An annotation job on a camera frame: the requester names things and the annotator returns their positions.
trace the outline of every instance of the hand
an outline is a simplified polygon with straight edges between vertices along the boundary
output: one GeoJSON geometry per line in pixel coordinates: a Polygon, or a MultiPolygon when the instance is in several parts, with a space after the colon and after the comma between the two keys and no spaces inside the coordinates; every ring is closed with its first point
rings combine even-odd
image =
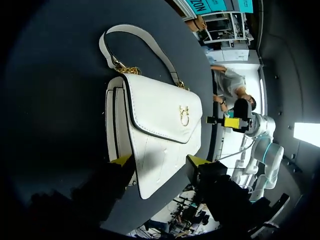
{"type": "Polygon", "coordinates": [[[213,94],[213,101],[218,102],[220,104],[222,104],[224,102],[224,100],[220,96],[217,96],[215,94],[213,94]]]}

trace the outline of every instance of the white shelving unit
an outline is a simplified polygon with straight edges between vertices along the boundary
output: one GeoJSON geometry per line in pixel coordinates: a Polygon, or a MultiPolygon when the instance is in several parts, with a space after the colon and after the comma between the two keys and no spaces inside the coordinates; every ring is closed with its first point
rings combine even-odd
{"type": "Polygon", "coordinates": [[[248,35],[246,33],[245,29],[245,21],[246,21],[246,15],[243,12],[239,11],[219,11],[219,12],[212,12],[208,14],[202,15],[204,21],[207,23],[209,22],[216,22],[216,21],[229,21],[227,23],[228,28],[226,29],[212,29],[208,27],[206,29],[206,33],[208,37],[203,41],[205,44],[210,43],[219,43],[219,42],[229,42],[229,46],[231,46],[231,43],[234,41],[245,41],[250,40],[250,37],[252,36],[248,35]],[[232,34],[232,37],[229,38],[223,38],[223,35],[221,35],[221,38],[214,39],[211,35],[211,33],[228,33],[232,34]]]}

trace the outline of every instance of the person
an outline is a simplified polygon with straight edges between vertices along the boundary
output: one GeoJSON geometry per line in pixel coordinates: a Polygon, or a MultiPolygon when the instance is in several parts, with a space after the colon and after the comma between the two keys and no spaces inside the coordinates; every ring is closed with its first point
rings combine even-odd
{"type": "Polygon", "coordinates": [[[232,109],[237,99],[246,99],[251,103],[252,110],[256,109],[256,100],[247,94],[243,76],[224,66],[212,65],[211,69],[217,84],[217,95],[213,95],[213,101],[220,104],[223,112],[232,109]]]}

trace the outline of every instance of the dark round table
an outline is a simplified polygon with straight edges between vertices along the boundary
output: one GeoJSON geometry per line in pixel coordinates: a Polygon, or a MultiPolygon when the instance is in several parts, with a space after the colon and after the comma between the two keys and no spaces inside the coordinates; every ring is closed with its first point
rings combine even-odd
{"type": "MultiPolygon", "coordinates": [[[[48,1],[25,24],[4,71],[5,160],[20,199],[55,189],[70,196],[95,168],[108,161],[105,90],[115,76],[98,40],[113,25],[147,30],[179,76],[202,101],[201,149],[207,158],[212,126],[212,76],[196,38],[164,0],[48,1]]],[[[144,76],[172,83],[162,62],[137,37],[108,37],[115,55],[144,76]]],[[[102,228],[126,234],[168,204],[188,184],[183,167],[147,200],[129,187],[102,228]]]]}

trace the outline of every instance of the teal sign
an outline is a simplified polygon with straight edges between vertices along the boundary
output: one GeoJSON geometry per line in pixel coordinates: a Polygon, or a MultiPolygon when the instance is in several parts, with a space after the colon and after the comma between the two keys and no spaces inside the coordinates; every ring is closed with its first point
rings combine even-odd
{"type": "Polygon", "coordinates": [[[250,13],[254,12],[254,8],[252,6],[252,0],[238,0],[238,5],[240,12],[242,13],[250,13]]]}
{"type": "Polygon", "coordinates": [[[227,7],[224,0],[206,0],[212,12],[226,11],[227,7]]]}
{"type": "Polygon", "coordinates": [[[196,15],[209,14],[211,9],[206,0],[186,0],[196,15]]]}

